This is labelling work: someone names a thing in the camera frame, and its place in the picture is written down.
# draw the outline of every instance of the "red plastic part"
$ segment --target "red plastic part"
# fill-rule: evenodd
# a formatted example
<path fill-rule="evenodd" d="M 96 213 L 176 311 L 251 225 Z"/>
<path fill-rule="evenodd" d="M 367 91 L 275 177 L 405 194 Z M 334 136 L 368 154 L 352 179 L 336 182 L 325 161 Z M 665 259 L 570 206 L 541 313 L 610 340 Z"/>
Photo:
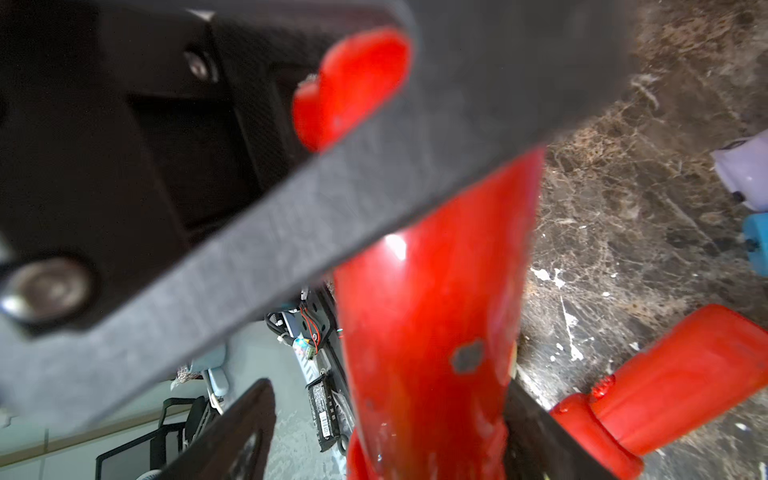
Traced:
<path fill-rule="evenodd" d="M 594 416 L 589 397 L 576 393 L 558 403 L 550 412 L 592 457 L 620 480 L 632 480 L 643 472 L 644 463 L 627 452 Z"/>
<path fill-rule="evenodd" d="M 322 150 L 404 82 L 407 38 L 354 35 L 294 96 L 301 141 Z M 502 405 L 544 150 L 517 159 L 336 270 L 358 417 L 348 476 L 504 477 Z"/>
<path fill-rule="evenodd" d="M 705 306 L 615 376 L 591 408 L 623 447 L 642 456 L 768 385 L 768 332 L 724 306 Z"/>
<path fill-rule="evenodd" d="M 293 96 L 293 125 L 311 151 L 328 148 L 392 97 L 406 79 L 410 42 L 394 28 L 352 35 L 331 47 L 314 81 Z"/>

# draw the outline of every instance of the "white paint splatter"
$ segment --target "white paint splatter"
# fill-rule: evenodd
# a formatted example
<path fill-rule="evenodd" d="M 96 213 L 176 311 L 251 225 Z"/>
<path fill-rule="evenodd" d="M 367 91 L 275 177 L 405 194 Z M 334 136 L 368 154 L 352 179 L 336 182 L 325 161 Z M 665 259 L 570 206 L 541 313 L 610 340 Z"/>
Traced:
<path fill-rule="evenodd" d="M 518 364 L 518 376 L 520 377 L 520 382 L 528 387 L 528 390 L 531 391 L 538 404 L 541 405 L 544 410 L 552 410 L 552 407 L 554 407 L 554 402 L 546 397 L 544 391 L 541 390 L 541 387 L 539 387 L 538 384 L 533 381 L 528 372 L 520 367 L 520 364 Z"/>
<path fill-rule="evenodd" d="M 557 285 L 558 289 L 563 288 L 565 285 L 565 280 L 558 277 L 561 273 L 563 273 L 563 270 L 560 270 L 559 268 L 554 269 L 554 279 L 552 281 Z"/>
<path fill-rule="evenodd" d="M 541 280 L 542 282 L 554 282 L 554 284 L 558 287 L 558 289 L 563 288 L 565 286 L 565 280 L 559 277 L 561 273 L 564 272 L 564 270 L 560 270 L 559 268 L 554 269 L 554 278 L 552 278 L 549 275 L 549 272 L 545 269 L 536 270 L 535 268 L 531 267 L 531 272 Z"/>
<path fill-rule="evenodd" d="M 552 280 L 549 276 L 549 272 L 547 270 L 544 270 L 543 268 L 541 270 L 536 270 L 534 267 L 531 267 L 531 272 L 538 278 L 539 280 L 543 282 L 548 282 L 549 280 Z"/>
<path fill-rule="evenodd" d="M 565 311 L 565 303 L 563 302 L 563 297 L 560 297 L 560 305 L 563 307 L 565 329 L 568 331 L 568 342 L 571 344 L 571 361 L 575 362 L 576 360 L 583 360 L 584 354 L 581 353 L 578 348 L 576 348 L 576 345 L 574 344 L 574 336 L 571 333 L 571 327 L 578 325 L 578 318 Z"/>

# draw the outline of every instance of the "marble floor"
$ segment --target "marble floor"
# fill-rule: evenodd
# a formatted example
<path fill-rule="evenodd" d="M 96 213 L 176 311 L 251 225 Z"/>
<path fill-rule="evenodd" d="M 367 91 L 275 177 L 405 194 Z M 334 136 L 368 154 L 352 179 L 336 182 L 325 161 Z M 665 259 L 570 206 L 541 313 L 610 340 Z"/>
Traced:
<path fill-rule="evenodd" d="M 544 406 L 708 303 L 768 327 L 740 236 L 750 212 L 708 155 L 768 128 L 768 3 L 637 5 L 624 95 L 548 154 L 518 357 Z M 645 461 L 646 479 L 765 479 L 768 392 Z"/>

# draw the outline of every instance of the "blue object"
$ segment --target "blue object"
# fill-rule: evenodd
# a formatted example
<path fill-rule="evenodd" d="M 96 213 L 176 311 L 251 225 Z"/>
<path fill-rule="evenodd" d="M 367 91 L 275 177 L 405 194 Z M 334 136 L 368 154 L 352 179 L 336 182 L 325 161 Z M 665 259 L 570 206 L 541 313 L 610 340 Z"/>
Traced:
<path fill-rule="evenodd" d="M 768 214 L 749 215 L 743 225 L 746 255 L 760 276 L 768 276 Z"/>
<path fill-rule="evenodd" d="M 208 377 L 210 378 L 210 387 L 214 391 L 215 396 L 223 397 L 230 391 L 230 383 L 227 381 L 227 376 L 224 375 L 221 367 L 208 370 Z"/>

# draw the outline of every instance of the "metal screw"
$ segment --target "metal screw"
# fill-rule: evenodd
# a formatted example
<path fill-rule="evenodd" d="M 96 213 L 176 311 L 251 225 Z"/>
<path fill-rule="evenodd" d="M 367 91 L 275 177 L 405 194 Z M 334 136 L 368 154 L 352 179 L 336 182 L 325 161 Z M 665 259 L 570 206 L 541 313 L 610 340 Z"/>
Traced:
<path fill-rule="evenodd" d="M 91 271 L 76 260 L 38 260 L 7 275 L 0 287 L 0 310 L 16 320 L 37 323 L 73 313 L 92 291 Z"/>
<path fill-rule="evenodd" d="M 208 58 L 208 55 L 199 55 L 193 51 L 184 52 L 184 58 L 187 59 L 187 65 L 190 67 L 192 75 L 197 77 L 201 81 L 209 81 L 210 83 L 216 83 L 219 80 L 219 75 L 213 62 Z"/>

